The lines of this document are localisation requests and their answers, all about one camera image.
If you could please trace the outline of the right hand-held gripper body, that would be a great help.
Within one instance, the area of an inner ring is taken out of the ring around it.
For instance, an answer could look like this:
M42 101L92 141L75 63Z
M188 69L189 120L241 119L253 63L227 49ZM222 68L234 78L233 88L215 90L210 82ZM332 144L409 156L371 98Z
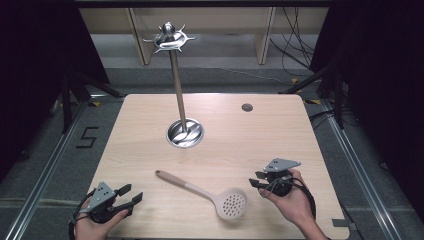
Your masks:
M290 169L300 166L299 161L274 158L264 167L266 190L279 197L286 196L293 186L293 176Z

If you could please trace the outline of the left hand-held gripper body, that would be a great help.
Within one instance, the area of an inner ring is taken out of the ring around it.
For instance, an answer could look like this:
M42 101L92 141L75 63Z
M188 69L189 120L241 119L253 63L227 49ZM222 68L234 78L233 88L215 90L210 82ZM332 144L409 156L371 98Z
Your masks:
M104 182L93 190L91 198L79 213L99 224L116 224L124 217L122 210L117 211L113 204L117 193Z

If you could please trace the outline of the pink skimmer with wooden handle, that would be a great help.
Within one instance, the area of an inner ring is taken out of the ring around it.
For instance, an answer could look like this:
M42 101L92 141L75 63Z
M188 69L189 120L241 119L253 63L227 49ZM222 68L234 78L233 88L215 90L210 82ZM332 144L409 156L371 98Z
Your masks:
M247 210L249 200L242 189L230 188L221 194L214 195L164 170L156 170L155 174L165 181L210 200L214 204L217 215L223 220L238 219Z

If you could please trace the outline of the metal utensil rack stand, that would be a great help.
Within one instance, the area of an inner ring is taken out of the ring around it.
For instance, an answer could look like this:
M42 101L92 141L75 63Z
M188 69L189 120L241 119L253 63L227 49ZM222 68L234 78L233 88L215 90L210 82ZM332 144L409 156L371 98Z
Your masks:
M169 55L179 119L168 127L166 139L173 147L188 149L202 141L204 127L199 121L186 116L177 53L182 51L188 41L194 40L194 37L188 37L184 28L185 26L176 29L171 22L166 22L159 27L160 32L153 39L144 39L144 42L154 45L155 54L167 52Z

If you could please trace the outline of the person's left hand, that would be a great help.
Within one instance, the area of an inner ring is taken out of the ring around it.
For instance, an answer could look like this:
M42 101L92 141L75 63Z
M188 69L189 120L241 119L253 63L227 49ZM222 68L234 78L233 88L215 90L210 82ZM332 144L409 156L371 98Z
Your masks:
M106 240L108 233L126 217L127 213L127 210L122 210L106 223L96 223L87 213L80 213L73 230L75 240Z

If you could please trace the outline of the person's right hand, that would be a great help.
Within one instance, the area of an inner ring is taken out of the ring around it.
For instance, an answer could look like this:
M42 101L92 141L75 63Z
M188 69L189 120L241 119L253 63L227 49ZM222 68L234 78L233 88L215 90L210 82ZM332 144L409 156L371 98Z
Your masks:
M315 223L309 200L299 188L293 187L284 197L265 189L260 189L259 194L274 203L282 215L299 229L305 230Z

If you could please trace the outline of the black metal stand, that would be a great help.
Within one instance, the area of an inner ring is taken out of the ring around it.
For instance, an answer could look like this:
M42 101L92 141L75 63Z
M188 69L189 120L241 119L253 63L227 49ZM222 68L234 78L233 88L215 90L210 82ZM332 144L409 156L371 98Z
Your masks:
M334 94L334 115L336 123L340 129L344 128L342 117L342 98L343 98L343 81L338 67L334 63L329 63L327 66L312 74L310 77L295 84L287 90L282 91L282 94L294 94L309 86L313 82L321 79L317 94L320 98L326 99L331 93Z
M123 97L123 94L112 89L105 83L95 80L94 78L91 78L84 73L70 71L63 77L61 81L61 97L64 121L63 133L66 133L70 129L73 122L71 95L74 95L79 103L87 102L89 99L91 99L91 95L87 90L87 85L91 85L112 97Z

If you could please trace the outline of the wooden shelf unit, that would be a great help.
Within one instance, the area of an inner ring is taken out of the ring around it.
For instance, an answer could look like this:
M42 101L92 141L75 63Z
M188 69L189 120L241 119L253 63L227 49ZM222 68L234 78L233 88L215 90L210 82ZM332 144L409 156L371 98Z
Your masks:
M321 32L326 7L191 7L191 8L82 8L91 34L130 34L140 63L147 65L153 45L146 40L166 22L187 34L248 34L254 37L259 64L266 61L273 34Z

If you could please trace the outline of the dark curtain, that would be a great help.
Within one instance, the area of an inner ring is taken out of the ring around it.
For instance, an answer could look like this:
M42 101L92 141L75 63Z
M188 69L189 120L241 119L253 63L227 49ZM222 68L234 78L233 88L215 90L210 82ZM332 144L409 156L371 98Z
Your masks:
M424 220L424 0L330 0L312 69L336 54L353 111Z
M107 84L75 0L0 0L0 182L76 71Z

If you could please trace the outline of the aluminium floor rail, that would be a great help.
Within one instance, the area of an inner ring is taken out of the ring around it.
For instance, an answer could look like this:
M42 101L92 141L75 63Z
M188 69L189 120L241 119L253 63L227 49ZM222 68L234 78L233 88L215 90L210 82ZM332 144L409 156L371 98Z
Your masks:
M339 127L335 117L329 118L329 124L386 240L402 240L390 212L377 193L347 134Z
M75 110L71 113L71 122L61 131L60 138L58 139L51 155L45 163L41 173L36 179L31 192L23 200L21 208L10 225L7 231L5 240L21 240L25 233L48 184L50 183L61 158L69 145L70 139L75 131L76 124L80 119L81 114L87 108L87 102L82 101L79 103Z

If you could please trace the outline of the grey table corner bracket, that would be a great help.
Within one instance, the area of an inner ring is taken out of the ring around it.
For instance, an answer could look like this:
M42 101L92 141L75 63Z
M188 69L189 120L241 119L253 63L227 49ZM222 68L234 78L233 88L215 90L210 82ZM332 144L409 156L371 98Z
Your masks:
M351 221L346 220L346 219L333 219L332 224L333 224L334 227L346 227L350 231L356 231L357 230L356 224L354 222L351 222Z

